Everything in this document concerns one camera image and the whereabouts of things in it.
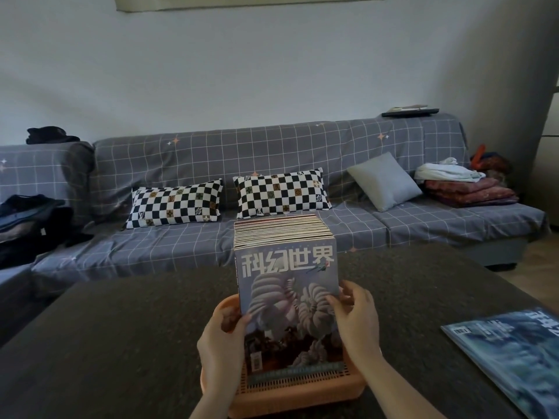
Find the sofa backrest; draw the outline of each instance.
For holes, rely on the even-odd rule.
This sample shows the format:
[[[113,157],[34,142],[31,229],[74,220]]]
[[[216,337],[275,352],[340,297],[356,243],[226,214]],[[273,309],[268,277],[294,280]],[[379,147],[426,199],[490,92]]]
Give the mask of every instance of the sofa backrest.
[[[66,201],[73,222],[91,220],[88,174],[93,147],[87,142],[0,146],[0,203],[10,196],[35,196]]]
[[[346,169],[390,152],[409,173],[425,162],[468,163],[465,135],[449,114],[339,120],[101,140],[94,144],[92,214],[123,219],[136,187],[176,187],[222,178],[221,206],[237,207],[233,176],[322,168],[331,198],[359,189]]]

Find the checkered pillow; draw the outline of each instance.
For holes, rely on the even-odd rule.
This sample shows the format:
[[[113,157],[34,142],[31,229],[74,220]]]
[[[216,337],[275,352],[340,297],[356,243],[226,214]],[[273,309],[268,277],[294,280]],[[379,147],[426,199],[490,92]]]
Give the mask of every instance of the checkered pillow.
[[[221,179],[190,187],[138,188],[132,192],[126,228],[215,222],[222,189]]]
[[[239,193],[237,218],[332,208],[322,168],[268,176],[234,176]]]

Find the forearm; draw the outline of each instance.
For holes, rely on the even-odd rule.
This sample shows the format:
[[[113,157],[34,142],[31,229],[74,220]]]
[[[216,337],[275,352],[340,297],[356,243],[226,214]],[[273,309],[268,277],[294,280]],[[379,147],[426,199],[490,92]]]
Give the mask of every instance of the forearm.
[[[361,363],[360,371],[388,419],[444,419],[381,355]]]
[[[227,419],[230,400],[220,398],[218,394],[204,394],[190,415],[190,419]]]

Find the stack of magazines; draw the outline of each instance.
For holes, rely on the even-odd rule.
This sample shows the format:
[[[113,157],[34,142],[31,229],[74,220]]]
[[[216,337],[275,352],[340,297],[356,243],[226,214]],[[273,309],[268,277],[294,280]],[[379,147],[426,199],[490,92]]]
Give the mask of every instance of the stack of magazines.
[[[313,214],[235,224],[248,385],[343,370],[342,341],[326,300],[338,296],[336,240]]]
[[[530,419],[559,418],[559,321],[544,309],[443,331]]]

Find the person's left hand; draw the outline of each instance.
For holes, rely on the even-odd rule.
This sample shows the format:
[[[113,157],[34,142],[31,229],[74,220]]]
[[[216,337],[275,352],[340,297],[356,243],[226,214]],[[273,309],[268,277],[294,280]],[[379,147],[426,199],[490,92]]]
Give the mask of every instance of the person's left hand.
[[[238,309],[215,312],[197,344],[206,376],[206,394],[231,401],[241,380],[245,329],[250,321],[249,315],[239,317]]]

